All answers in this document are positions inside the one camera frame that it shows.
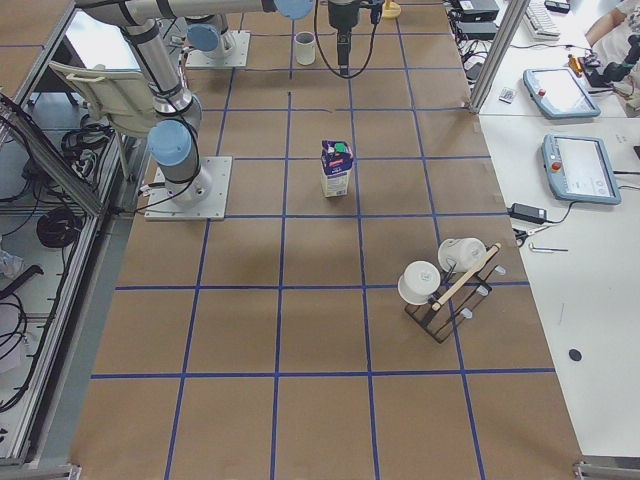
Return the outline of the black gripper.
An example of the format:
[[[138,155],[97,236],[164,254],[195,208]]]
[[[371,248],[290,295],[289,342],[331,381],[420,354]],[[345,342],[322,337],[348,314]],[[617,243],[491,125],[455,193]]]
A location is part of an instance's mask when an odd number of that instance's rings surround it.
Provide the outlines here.
[[[374,41],[377,27],[382,18],[383,1],[329,1],[328,20],[329,25],[336,30],[336,52],[339,70],[350,69],[350,52],[352,29],[358,25],[360,11],[369,11],[372,31],[369,40],[369,49],[364,65],[365,70],[370,62],[374,49]]]

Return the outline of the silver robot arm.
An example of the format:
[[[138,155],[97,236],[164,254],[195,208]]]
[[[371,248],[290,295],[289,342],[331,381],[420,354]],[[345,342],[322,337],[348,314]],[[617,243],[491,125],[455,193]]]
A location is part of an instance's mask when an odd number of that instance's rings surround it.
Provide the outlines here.
[[[161,40],[158,21],[215,14],[277,12],[290,20],[316,13],[317,1],[78,1],[93,19],[120,29],[142,74],[149,82],[158,123],[148,146],[160,167],[169,199],[191,206],[209,193],[211,177],[204,171],[197,134],[201,104],[179,75]]]
[[[185,21],[191,47],[210,58],[227,57],[233,52],[236,42],[225,14],[186,17]]]

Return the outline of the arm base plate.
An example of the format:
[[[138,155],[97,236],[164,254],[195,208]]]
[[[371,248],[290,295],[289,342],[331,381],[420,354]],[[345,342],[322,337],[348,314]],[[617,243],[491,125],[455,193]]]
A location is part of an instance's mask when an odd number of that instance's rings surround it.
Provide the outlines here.
[[[150,221],[223,220],[227,205],[233,158],[202,156],[200,173],[184,193],[177,184],[152,189],[144,217]]]
[[[250,43],[247,30],[227,30],[220,34],[215,29],[193,27],[187,33],[187,41],[188,69],[231,69],[247,65]]]

